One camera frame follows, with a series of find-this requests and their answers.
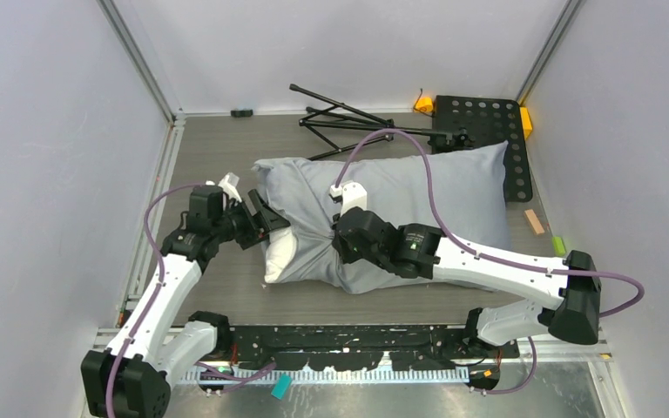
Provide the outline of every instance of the gray floor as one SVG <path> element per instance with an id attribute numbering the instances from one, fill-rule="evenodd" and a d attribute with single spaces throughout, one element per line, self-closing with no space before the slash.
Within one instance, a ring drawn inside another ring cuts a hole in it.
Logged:
<path id="1" fill-rule="evenodd" d="M 428 127 L 429 118 L 420 114 L 386 115 L 399 125 Z M 240 176 L 241 193 L 255 188 L 250 171 L 260 158 L 309 157 L 328 151 L 328 146 L 297 125 L 297 116 L 254 116 L 189 118 L 172 176 L 172 185 L 201 180 L 218 181 L 227 172 Z M 330 138 L 349 145 L 362 133 L 330 130 Z M 367 146 L 359 158 L 395 158 L 415 153 L 411 145 L 399 141 Z M 166 202 L 159 236 L 166 236 L 187 208 L 187 193 L 177 193 Z M 512 245 L 521 253 L 550 256 L 551 236 L 536 237 L 524 219 L 532 208 L 546 224 L 542 204 L 509 203 L 507 216 Z M 350 295 L 340 288 L 308 280 L 263 286 L 265 272 L 262 251 L 245 252 L 234 244 L 221 247 L 204 277 L 186 298 L 178 323 L 189 314 L 207 310 L 229 316 L 233 324 L 388 324 L 463 323 L 474 307 L 496 307 L 517 298 L 507 293 L 490 293 L 452 285 L 432 284 L 375 290 Z"/>

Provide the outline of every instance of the folding stand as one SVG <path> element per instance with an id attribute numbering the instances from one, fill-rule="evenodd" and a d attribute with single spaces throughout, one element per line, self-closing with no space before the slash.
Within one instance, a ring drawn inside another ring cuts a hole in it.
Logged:
<path id="1" fill-rule="evenodd" d="M 348 106 L 347 104 L 340 103 L 331 98 L 324 97 L 321 94 L 317 94 L 314 93 L 313 91 L 302 89 L 296 84 L 291 84 L 288 86 L 288 88 L 292 91 L 298 91 L 299 93 L 306 94 L 311 98 L 316 98 L 317 100 L 321 100 L 322 102 L 331 105 L 324 110 L 318 110 L 313 107 L 307 107 L 308 115 L 305 116 L 304 118 L 299 119 L 299 126 L 303 126 L 309 129 L 314 135 L 319 137 L 319 139 L 326 142 L 327 144 L 329 144 L 329 146 L 333 148 L 332 151 L 323 152 L 321 154 L 317 154 L 309 158 L 312 161 L 331 157 L 341 152 L 352 151 L 357 146 L 357 144 L 352 144 L 340 147 L 339 145 L 331 141 L 329 138 L 324 136 L 324 134 L 317 131 L 316 128 L 337 128 L 337 129 L 350 129 L 355 131 L 378 131 L 384 128 L 395 128 L 410 133 L 412 135 L 427 136 L 430 137 L 431 140 L 434 140 L 435 138 L 442 138 L 445 144 L 451 144 L 451 145 L 455 144 L 463 149 L 472 148 L 470 144 L 470 138 L 468 137 L 468 133 L 464 129 L 458 130 L 457 132 L 452 132 L 452 131 L 436 131 L 432 129 L 419 129 L 419 128 L 407 128 L 403 126 L 396 126 L 394 124 L 393 119 L 378 118 L 376 115 L 372 115 L 365 111 L 361 111 L 360 109 L 355 109 L 352 106 Z M 351 113 L 354 113 L 355 115 L 360 116 L 360 118 L 357 118 L 355 116 L 350 116 L 347 114 L 333 113 L 332 111 L 336 109 L 343 109 L 345 111 L 349 111 Z M 329 120 L 329 119 L 314 120 L 314 118 L 319 116 L 335 118 L 337 120 Z M 382 135 L 380 137 L 371 139 L 366 145 L 372 145 L 381 141 L 392 141 L 393 139 L 394 139 L 393 135 Z"/>

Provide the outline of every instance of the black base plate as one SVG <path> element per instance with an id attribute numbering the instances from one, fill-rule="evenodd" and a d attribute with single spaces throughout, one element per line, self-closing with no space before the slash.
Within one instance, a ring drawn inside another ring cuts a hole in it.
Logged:
<path id="1" fill-rule="evenodd" d="M 278 370 L 305 365 L 317 371 L 370 370 L 386 351 L 395 371 L 452 369 L 467 358 L 460 352 L 463 329 L 446 325 L 241 326 L 233 328 L 233 339 L 238 362 L 246 369 L 275 361 Z M 516 344 L 506 344 L 502 351 L 505 359 L 519 357 Z M 496 350 L 487 353 L 496 355 Z"/>
<path id="2" fill-rule="evenodd" d="M 429 140 L 429 144 L 434 154 L 509 141 L 503 157 L 503 165 L 506 167 L 506 178 L 503 182 L 504 199 L 507 202 L 532 200 L 530 165 L 524 143 L 522 115 L 516 101 L 437 96 L 432 129 L 455 132 L 464 130 L 469 138 L 469 145 L 466 147 L 462 141 L 448 144 L 445 137 L 433 137 Z"/>

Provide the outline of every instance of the pillow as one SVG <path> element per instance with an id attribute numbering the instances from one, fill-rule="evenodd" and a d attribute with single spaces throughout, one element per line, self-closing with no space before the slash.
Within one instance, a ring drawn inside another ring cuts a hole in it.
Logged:
<path id="1" fill-rule="evenodd" d="M 503 200 L 503 153 L 506 143 L 470 151 L 429 155 L 435 202 L 453 233 L 486 246 L 510 249 Z M 348 293 L 440 280 L 403 279 L 358 260 L 343 264 L 332 247 L 332 217 L 341 205 L 329 197 L 344 163 L 305 158 L 255 162 L 258 191 L 291 223 L 263 244 L 266 281 L 322 280 Z M 368 209 L 398 227 L 410 223 L 437 226 L 429 209 L 422 157 L 365 160 L 350 165 L 343 181 L 368 191 Z M 470 283 L 457 283 L 480 287 Z"/>

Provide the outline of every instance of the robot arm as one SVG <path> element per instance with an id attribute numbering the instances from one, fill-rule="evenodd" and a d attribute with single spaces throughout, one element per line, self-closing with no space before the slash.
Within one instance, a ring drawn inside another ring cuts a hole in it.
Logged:
<path id="1" fill-rule="evenodd" d="M 519 337 L 547 333 L 576 344 L 598 342 L 598 278 L 550 274 L 566 268 L 595 270 L 588 254 L 573 251 L 566 259 L 534 257 L 457 237 L 477 251 L 473 255 L 439 228 L 421 224 L 394 227 L 382 220 L 367 210 L 367 194 L 358 183 L 332 187 L 330 195 L 342 202 L 341 213 L 335 215 L 333 246 L 344 263 L 367 260 L 407 279 L 467 281 L 525 298 L 505 307 L 470 311 L 466 331 L 471 341 L 466 343 L 498 347 Z M 498 264 L 482 259 L 481 253 L 541 267 L 547 273 Z"/>
<path id="2" fill-rule="evenodd" d="M 223 315 L 197 312 L 183 331 L 165 340 L 181 304 L 198 283 L 221 243 L 234 240 L 248 249 L 279 228 L 290 226 L 252 190 L 252 215 L 236 190 L 236 177 L 227 174 L 218 185 L 197 186 L 189 197 L 185 224 L 163 241 L 165 277 L 159 266 L 134 313 L 104 352 L 89 351 L 81 363 L 86 400 L 92 415 L 107 416 L 105 396 L 109 372 L 121 357 L 114 381 L 113 409 L 118 418 L 162 416 L 172 387 L 207 354 L 226 351 L 232 344 Z M 121 353 L 128 337 L 131 343 Z"/>

